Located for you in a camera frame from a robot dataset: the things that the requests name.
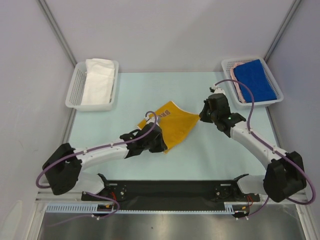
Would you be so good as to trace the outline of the yellow brown bear towel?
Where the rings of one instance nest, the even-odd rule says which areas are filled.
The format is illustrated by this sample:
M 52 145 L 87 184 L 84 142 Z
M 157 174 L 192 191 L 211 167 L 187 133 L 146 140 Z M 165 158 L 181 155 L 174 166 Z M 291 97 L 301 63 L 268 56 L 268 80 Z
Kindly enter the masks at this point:
M 155 111 L 158 125 L 162 130 L 163 140 L 167 146 L 167 154 L 176 145 L 182 143 L 200 120 L 198 114 L 179 108 L 169 101 Z

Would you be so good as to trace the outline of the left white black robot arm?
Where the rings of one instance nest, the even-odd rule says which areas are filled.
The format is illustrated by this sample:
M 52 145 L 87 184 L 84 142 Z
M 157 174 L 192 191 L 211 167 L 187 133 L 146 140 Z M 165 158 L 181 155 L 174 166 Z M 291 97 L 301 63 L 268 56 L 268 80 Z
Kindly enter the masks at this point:
M 42 170 L 48 188 L 56 196 L 79 188 L 90 192 L 97 199 L 105 200 L 110 195 L 110 187 L 100 174 L 87 174 L 85 169 L 107 161 L 127 159 L 144 151 L 162 153 L 168 149 L 162 129 L 157 123 L 148 123 L 142 129 L 122 134 L 114 143 L 93 148 L 75 148 L 67 143 L 61 144 L 43 164 Z

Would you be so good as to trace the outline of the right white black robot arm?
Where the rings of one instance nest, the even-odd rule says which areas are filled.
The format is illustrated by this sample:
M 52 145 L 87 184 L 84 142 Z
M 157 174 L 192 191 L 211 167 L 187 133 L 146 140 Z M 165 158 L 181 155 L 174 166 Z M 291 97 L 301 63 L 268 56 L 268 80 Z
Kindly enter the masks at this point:
M 280 203 L 307 186 L 301 155 L 272 146 L 258 136 L 241 114 L 231 112 L 225 94 L 214 93 L 204 100 L 199 117 L 200 121 L 215 124 L 220 132 L 240 143 L 265 168 L 265 175 L 244 174 L 236 180 L 237 184 L 230 188 L 234 200 L 242 201 L 248 194 L 263 194 Z

